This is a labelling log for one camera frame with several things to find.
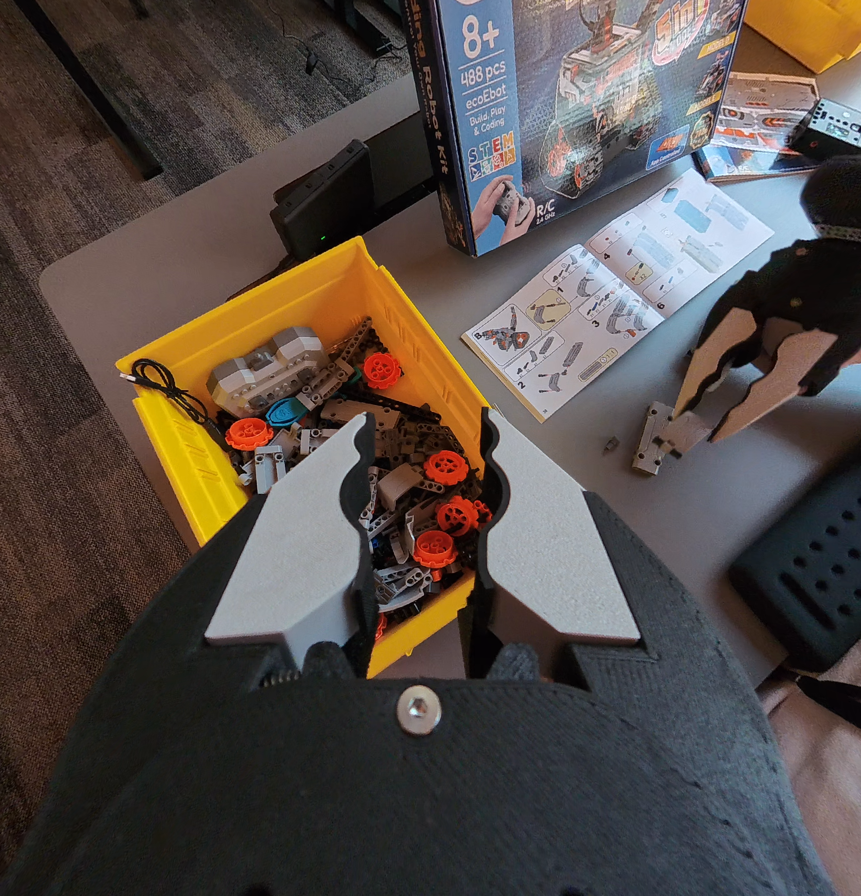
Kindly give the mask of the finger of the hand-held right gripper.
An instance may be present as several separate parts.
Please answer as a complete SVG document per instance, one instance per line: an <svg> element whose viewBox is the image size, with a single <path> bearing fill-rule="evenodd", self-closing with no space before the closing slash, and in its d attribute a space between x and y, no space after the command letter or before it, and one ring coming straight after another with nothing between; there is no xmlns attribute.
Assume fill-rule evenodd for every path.
<svg viewBox="0 0 861 896"><path fill-rule="evenodd" d="M837 335L818 329L788 335L776 349L772 369L751 384L744 400L712 431L709 442L737 434L799 395L802 378L837 339Z"/></svg>
<svg viewBox="0 0 861 896"><path fill-rule="evenodd" d="M673 419L692 410L727 366L741 366L761 354L761 326L750 310L730 308L694 350L676 399Z"/></svg>

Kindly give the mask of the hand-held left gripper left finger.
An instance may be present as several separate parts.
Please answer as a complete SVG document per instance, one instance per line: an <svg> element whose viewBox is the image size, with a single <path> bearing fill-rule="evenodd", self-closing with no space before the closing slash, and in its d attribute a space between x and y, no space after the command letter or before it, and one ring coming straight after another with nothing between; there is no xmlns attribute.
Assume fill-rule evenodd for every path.
<svg viewBox="0 0 861 896"><path fill-rule="evenodd" d="M378 602L366 530L375 418L358 414L268 494L204 637L210 644L282 644L297 666L308 649L346 649L366 677Z"/></svg>

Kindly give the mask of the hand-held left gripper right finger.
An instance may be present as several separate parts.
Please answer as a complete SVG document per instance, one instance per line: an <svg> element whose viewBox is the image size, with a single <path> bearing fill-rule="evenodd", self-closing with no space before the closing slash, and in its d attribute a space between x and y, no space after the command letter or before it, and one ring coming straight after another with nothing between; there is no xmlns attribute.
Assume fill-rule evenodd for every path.
<svg viewBox="0 0 861 896"><path fill-rule="evenodd" d="M548 678L568 644L638 644L590 494L494 409L481 414L481 456L492 517L460 612L467 676L484 678L505 644L529 645Z"/></svg>

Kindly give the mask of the grey rectangular panel piece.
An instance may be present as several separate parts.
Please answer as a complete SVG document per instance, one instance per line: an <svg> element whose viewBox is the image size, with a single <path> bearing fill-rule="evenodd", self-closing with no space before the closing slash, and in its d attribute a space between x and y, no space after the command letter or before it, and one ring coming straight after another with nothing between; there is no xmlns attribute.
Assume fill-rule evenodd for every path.
<svg viewBox="0 0 861 896"><path fill-rule="evenodd" d="M320 409L320 419L332 423L346 424L363 413L374 416L376 431L380 432L396 429L402 416L398 410L378 406L366 401L330 398Z"/></svg>
<svg viewBox="0 0 861 896"><path fill-rule="evenodd" d="M265 495L287 472L283 449L279 444L257 447L254 453L254 477L258 495Z"/></svg>

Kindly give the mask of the grey assembled beam piece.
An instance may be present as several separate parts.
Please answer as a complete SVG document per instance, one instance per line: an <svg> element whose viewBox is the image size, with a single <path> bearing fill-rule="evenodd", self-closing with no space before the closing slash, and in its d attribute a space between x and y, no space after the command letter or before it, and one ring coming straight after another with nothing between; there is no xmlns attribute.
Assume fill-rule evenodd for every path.
<svg viewBox="0 0 861 896"><path fill-rule="evenodd" d="M659 401L649 405L641 437L631 462L632 470L648 476L658 474L665 456L664 449L658 440L671 424L672 419L673 409L670 406Z"/></svg>

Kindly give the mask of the yellow storage bin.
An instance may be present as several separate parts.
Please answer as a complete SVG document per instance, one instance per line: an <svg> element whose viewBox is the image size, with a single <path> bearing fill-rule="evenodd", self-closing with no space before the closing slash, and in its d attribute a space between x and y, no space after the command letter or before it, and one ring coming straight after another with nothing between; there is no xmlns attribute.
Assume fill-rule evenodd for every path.
<svg viewBox="0 0 861 896"><path fill-rule="evenodd" d="M402 364L404 374L392 387L393 397L414 405L426 402L440 413L466 450L471 466L482 473L481 412L487 402L388 271L370 258L361 238L174 330L123 359L119 370L128 374L130 364L141 358L159 362L174 375L177 385L213 410L216 405L206 384L219 364L247 354L293 326L313 329L330 349L347 340L364 317L372 318L377 336ZM219 574L218 603L208 611L209 625L271 491L260 496L248 493L238 481L221 436L214 439L161 392L141 386L137 390L135 407L201 545L220 532L250 498L257 499L255 517L243 523L243 545L230 548L231 571ZM388 630L380 640L375 637L366 676L373 678L456 619L474 579L470 571L430 599L417 616Z"/></svg>
<svg viewBox="0 0 861 896"><path fill-rule="evenodd" d="M861 52L861 1L749 1L745 21L814 73Z"/></svg>

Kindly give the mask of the building pieces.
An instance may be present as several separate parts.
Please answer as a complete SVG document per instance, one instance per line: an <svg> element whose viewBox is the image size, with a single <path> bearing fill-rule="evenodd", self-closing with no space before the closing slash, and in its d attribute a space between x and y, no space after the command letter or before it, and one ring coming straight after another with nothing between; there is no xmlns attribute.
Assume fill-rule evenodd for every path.
<svg viewBox="0 0 861 896"><path fill-rule="evenodd" d="M347 340L334 344L330 349L324 346L324 351L328 356L327 366L298 393L289 396L299 398L310 408L309 413L289 427L273 428L274 438L269 444L282 447L286 474L343 428L344 424L320 419L320 409L327 400L358 400L353 396L357 390L389 397L385 393L391 388L382 391L369 389L362 378L361 365L366 356L376 352L391 354L377 336L371 317L362 318ZM205 422L211 424L223 438L240 485L257 495L255 452L230 448L225 433L232 423L240 419L220 409L215 420ZM458 556L443 569L431 570L420 566L413 558L413 548L421 532L440 531L436 509L441 503L453 496L481 501L482 489L479 471L471 466L466 450L442 420L441 424L432 425L409 420L402 415L396 429L384 432L375 429L375 432L375 459L368 474L369 501L358 520L369 534L379 602L378 641L388 630L417 616L430 599L475 570L482 530L454 539ZM458 452L467 460L469 474L461 484L444 487L426 478L425 460L442 450Z"/></svg>

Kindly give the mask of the grey desk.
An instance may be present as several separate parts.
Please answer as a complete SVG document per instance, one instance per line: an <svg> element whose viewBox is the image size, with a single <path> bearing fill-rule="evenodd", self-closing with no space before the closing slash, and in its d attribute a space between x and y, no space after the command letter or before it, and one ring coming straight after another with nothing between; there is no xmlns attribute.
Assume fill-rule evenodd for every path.
<svg viewBox="0 0 861 896"><path fill-rule="evenodd" d="M222 304L280 261L269 207L275 189L419 108L413 74L296 133L202 186L48 266L40 289L68 341L152 483L187 553L198 545L133 408L115 364L164 333ZM676 312L561 409L538 423L461 343L470 324L511 297L543 263L580 243L681 173L688 159L605 196L481 259L447 245L436 196L365 237L487 399L658 554L707 610L755 685L784 652L729 586L724 573L774 519L861 439L861 365L820 396L796 399L744 433L670 460L658 476L630 470L642 417L674 398L682 359L722 291L770 252L811 228L799 206L801 175L732 184L727 192L773 238ZM612 436L620 446L602 449Z"/></svg>

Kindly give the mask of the open instruction booklet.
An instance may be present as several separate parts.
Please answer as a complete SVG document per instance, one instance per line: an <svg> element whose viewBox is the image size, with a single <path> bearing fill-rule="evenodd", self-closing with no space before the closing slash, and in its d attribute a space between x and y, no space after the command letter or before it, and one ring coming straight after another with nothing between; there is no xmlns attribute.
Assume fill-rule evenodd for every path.
<svg viewBox="0 0 861 896"><path fill-rule="evenodd" d="M544 422L772 236L690 169L560 253L462 340Z"/></svg>

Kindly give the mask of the black electronic box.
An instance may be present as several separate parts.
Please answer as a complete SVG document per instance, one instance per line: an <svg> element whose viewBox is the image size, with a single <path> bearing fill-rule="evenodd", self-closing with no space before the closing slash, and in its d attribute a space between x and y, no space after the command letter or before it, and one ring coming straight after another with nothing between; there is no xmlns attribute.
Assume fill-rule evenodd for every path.
<svg viewBox="0 0 861 896"><path fill-rule="evenodd" d="M822 98L793 129L787 146L816 162L861 155L861 111Z"/></svg>

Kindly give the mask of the colourful folded leaflet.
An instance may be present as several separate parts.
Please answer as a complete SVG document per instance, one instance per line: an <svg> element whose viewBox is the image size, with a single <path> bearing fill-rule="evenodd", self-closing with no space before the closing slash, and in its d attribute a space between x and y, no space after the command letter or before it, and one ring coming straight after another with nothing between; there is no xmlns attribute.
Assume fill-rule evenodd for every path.
<svg viewBox="0 0 861 896"><path fill-rule="evenodd" d="M788 139L818 99L814 78L732 72L714 136L693 154L697 168L715 184L812 171L818 163Z"/></svg>

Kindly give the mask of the grey white controller block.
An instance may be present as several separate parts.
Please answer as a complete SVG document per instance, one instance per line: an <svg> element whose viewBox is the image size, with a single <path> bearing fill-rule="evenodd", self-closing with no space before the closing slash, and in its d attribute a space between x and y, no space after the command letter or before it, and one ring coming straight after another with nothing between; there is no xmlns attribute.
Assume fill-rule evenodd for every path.
<svg viewBox="0 0 861 896"><path fill-rule="evenodd" d="M298 393L328 364L314 330L289 327L242 357L216 366L206 384L212 400L237 419L257 417Z"/></svg>

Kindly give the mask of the black long perforated beam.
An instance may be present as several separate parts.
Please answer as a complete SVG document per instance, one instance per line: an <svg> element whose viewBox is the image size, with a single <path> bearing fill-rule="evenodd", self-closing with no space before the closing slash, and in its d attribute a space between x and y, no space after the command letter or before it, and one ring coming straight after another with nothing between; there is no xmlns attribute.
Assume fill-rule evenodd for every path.
<svg viewBox="0 0 861 896"><path fill-rule="evenodd" d="M429 409L428 406L415 406L408 402L398 399L385 397L381 394L374 394L364 390L357 390L353 396L358 400L363 400L369 404L377 405L385 409L392 409L400 412L409 420L421 421L432 425L441 424L441 416Z"/></svg>

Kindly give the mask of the blue robot kit box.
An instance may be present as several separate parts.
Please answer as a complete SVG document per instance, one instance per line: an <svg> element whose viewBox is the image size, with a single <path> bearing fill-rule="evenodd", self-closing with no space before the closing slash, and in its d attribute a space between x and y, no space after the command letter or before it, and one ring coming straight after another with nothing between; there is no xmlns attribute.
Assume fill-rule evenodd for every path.
<svg viewBox="0 0 861 896"><path fill-rule="evenodd" d="M402 2L449 245L491 252L705 146L745 9Z"/></svg>

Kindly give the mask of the black table leg bar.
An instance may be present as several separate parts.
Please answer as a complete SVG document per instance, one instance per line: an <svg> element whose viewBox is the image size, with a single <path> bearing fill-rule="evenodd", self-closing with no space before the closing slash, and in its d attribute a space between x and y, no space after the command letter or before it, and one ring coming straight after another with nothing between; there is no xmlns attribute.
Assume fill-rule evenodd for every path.
<svg viewBox="0 0 861 896"><path fill-rule="evenodd" d="M14 4L76 84L79 92L141 178L146 181L161 175L163 173L161 163L103 92L40 3L14 1Z"/></svg>

